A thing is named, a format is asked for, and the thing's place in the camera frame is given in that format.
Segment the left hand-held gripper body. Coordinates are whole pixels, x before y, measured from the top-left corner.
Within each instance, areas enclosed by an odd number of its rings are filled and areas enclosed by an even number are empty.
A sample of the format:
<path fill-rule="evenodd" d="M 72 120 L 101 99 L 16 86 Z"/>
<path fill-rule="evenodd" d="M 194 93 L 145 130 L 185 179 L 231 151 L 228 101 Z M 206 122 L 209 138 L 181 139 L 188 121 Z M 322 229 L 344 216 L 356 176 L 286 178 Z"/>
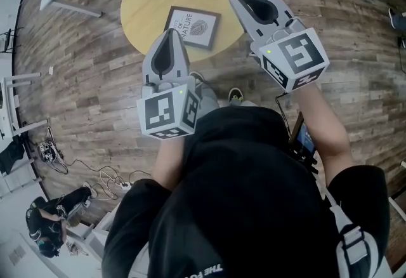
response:
<path fill-rule="evenodd" d="M 192 135 L 199 105 L 192 76 L 144 84 L 137 101 L 141 132 L 158 140 Z"/>

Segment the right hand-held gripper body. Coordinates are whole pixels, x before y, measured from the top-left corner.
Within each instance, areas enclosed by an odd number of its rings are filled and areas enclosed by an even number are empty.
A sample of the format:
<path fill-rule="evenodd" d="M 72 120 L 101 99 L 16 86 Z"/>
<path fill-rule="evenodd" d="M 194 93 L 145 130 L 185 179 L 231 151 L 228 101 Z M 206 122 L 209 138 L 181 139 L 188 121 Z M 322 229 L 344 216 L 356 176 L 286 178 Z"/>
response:
<path fill-rule="evenodd" d="M 313 28 L 292 17 L 268 39 L 252 41 L 259 66 L 286 93 L 316 81 L 329 66 L 329 59 Z"/>

